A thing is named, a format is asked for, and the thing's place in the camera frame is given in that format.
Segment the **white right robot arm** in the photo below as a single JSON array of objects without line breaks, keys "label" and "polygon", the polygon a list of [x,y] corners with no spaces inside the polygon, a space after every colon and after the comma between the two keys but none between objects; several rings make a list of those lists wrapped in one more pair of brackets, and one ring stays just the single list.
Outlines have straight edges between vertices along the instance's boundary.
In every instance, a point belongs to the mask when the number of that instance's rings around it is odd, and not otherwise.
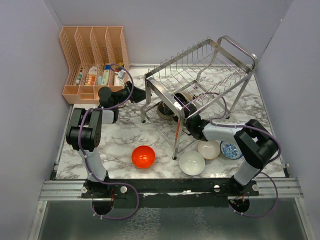
[{"label": "white right robot arm", "polygon": [[256,119],[242,124],[223,124],[196,116],[184,126],[196,140],[233,143],[239,148],[244,162],[229,184],[236,196],[246,192],[248,183],[282,152],[280,142]]}]

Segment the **dark patterned cream-inside bowl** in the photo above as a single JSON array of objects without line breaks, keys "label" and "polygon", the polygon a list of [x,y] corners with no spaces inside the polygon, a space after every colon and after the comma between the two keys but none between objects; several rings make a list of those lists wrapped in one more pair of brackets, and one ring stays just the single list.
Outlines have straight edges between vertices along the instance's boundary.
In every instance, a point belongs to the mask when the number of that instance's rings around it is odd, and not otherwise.
[{"label": "dark patterned cream-inside bowl", "polygon": [[157,105],[156,111],[157,115],[163,120],[172,121],[174,118],[173,111],[163,101]]}]

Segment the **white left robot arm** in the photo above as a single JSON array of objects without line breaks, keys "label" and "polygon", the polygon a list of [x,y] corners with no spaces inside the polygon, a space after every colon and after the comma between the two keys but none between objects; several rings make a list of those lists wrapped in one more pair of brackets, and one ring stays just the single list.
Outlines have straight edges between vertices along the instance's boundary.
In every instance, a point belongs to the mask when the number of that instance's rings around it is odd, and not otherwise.
[{"label": "white left robot arm", "polygon": [[78,152],[87,171],[87,180],[95,182],[93,191],[106,197],[111,186],[105,181],[107,170],[103,166],[98,146],[103,124],[114,124],[119,108],[127,101],[139,103],[146,99],[146,91],[127,82],[125,87],[113,92],[109,87],[98,90],[99,105],[89,109],[74,108],[66,130],[66,142]]}]

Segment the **black bowl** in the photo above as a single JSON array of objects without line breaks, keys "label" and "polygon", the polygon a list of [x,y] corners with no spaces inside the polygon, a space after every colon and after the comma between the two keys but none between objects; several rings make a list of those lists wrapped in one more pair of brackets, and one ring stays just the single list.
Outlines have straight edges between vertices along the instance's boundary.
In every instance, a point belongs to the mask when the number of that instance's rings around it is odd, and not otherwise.
[{"label": "black bowl", "polygon": [[175,93],[174,99],[181,105],[185,118],[188,118],[197,110],[196,106],[191,103],[182,93]]}]

